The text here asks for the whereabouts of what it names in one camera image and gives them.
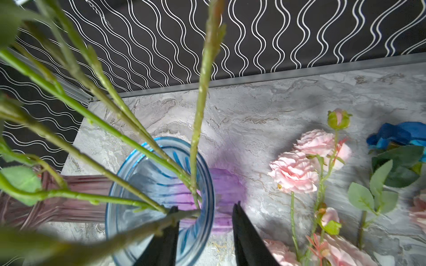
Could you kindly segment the yellow rose stem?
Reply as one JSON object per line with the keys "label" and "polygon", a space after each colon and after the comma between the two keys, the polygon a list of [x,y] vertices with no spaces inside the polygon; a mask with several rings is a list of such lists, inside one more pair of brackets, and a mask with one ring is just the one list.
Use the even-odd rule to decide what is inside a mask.
{"label": "yellow rose stem", "polygon": [[16,124],[24,125],[32,132],[44,137],[50,143],[56,145],[57,147],[60,147],[61,149],[67,151],[69,154],[73,155],[74,157],[84,161],[86,164],[97,170],[100,174],[104,175],[113,182],[117,183],[119,186],[122,186],[122,188],[139,197],[141,200],[152,206],[157,211],[166,213],[166,208],[164,206],[158,204],[146,194],[140,192],[134,186],[132,186],[131,184],[121,179],[116,174],[112,173],[104,166],[93,160],[90,156],[81,152],[72,144],[57,136],[49,128],[38,122],[36,119],[30,116],[29,113],[24,111],[21,108],[21,103],[19,101],[9,98],[4,94],[1,95],[1,118],[5,120],[10,120]]}

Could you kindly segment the cream white rose stem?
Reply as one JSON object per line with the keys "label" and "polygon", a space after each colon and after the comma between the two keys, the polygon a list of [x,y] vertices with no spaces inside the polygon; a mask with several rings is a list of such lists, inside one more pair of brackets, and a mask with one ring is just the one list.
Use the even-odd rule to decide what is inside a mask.
{"label": "cream white rose stem", "polygon": [[65,241],[37,231],[1,227],[1,261],[22,257],[33,266],[87,266],[137,241],[153,235],[162,236],[167,228],[176,226],[182,219],[200,214],[199,209],[181,211],[174,208],[164,218],[94,243]]}

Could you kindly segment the dark pink glass vase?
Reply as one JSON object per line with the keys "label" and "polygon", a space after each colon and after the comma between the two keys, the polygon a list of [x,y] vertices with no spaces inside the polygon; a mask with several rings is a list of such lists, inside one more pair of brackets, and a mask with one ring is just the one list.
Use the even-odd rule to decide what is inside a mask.
{"label": "dark pink glass vase", "polygon": [[[75,192],[109,195],[112,181],[101,175],[64,176]],[[106,204],[92,205],[76,199],[51,198],[30,207],[1,192],[1,225],[36,228],[47,222],[103,223]]]}

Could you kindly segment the blue purple glass vase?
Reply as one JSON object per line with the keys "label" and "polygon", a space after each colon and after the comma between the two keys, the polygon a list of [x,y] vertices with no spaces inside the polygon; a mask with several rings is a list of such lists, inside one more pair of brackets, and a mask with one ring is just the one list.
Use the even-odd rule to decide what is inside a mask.
{"label": "blue purple glass vase", "polygon": [[[156,143],[178,166],[188,173],[190,144],[176,137],[159,137]],[[210,168],[200,153],[197,155],[197,184],[202,197],[201,215],[196,220],[180,221],[177,239],[176,266],[236,266],[234,245],[230,240],[233,230],[233,205],[246,200],[246,188],[239,176],[221,168]],[[177,206],[180,211],[196,209],[189,189],[164,166],[134,150],[124,161],[118,176],[149,196],[166,209]],[[110,196],[136,199],[119,185],[112,185]],[[146,209],[135,212],[134,207],[107,204],[105,214],[106,237],[156,221],[165,214]],[[219,248],[220,243],[208,243],[210,235],[224,234],[230,246]],[[115,266],[132,266],[148,247],[151,237],[135,242],[113,255]]]}

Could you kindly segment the pink peony spray stem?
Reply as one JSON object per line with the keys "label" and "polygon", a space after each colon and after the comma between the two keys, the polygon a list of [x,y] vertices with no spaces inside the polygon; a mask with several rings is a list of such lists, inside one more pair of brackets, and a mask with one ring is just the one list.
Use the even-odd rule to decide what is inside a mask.
{"label": "pink peony spray stem", "polygon": [[35,82],[38,86],[42,87],[45,91],[55,96],[57,99],[61,100],[63,103],[67,104],[69,107],[73,108],[75,111],[83,115],[85,118],[90,120],[91,122],[94,122],[95,124],[99,125],[102,129],[107,131],[108,133],[114,135],[115,137],[122,140],[122,142],[128,144],[132,148],[138,150],[143,155],[145,155],[147,158],[153,160],[157,164],[160,164],[161,166],[169,169],[172,171],[183,183],[185,186],[190,187],[189,182],[187,181],[187,178],[185,175],[177,170],[175,167],[173,167],[167,160],[155,155],[148,149],[142,147],[139,143],[132,140],[131,138],[123,135],[120,133],[117,129],[107,124],[105,121],[103,121],[100,117],[96,116],[92,112],[90,112],[88,109],[83,107],[79,102],[71,98],[65,93],[60,93],[56,90],[55,86],[44,79],[43,76],[39,75],[37,72],[35,72],[33,69],[31,69],[28,65],[20,61],[18,58],[16,58],[11,52],[2,49],[1,50],[1,59],[6,61],[10,66],[12,66],[14,69],[18,70],[21,74],[27,76],[30,78],[31,81]]}

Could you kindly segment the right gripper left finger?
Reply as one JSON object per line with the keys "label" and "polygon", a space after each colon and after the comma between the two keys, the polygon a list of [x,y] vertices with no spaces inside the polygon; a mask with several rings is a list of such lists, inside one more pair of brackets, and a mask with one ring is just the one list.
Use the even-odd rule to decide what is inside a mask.
{"label": "right gripper left finger", "polygon": [[179,236],[179,221],[154,236],[134,266],[174,266]]}

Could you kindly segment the large red rose stem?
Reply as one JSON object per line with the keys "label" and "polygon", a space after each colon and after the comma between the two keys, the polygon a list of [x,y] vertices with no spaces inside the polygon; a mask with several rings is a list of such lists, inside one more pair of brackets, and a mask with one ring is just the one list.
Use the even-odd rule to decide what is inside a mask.
{"label": "large red rose stem", "polygon": [[203,56],[200,69],[199,88],[196,104],[196,113],[193,125],[193,136],[190,147],[190,191],[197,209],[200,208],[200,197],[197,186],[197,153],[201,135],[201,126],[204,119],[204,110],[207,98],[213,63],[220,51],[220,44],[223,42],[226,34],[226,25],[221,24],[221,16],[225,8],[225,1],[211,1],[209,5],[208,19],[206,21],[206,37],[203,47]]}

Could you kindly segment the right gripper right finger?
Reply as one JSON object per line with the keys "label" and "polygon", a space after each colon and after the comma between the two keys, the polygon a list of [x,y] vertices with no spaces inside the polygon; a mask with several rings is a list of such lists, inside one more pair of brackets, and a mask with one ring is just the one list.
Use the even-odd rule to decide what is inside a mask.
{"label": "right gripper right finger", "polygon": [[279,265],[241,207],[241,202],[234,204],[232,223],[238,266]]}

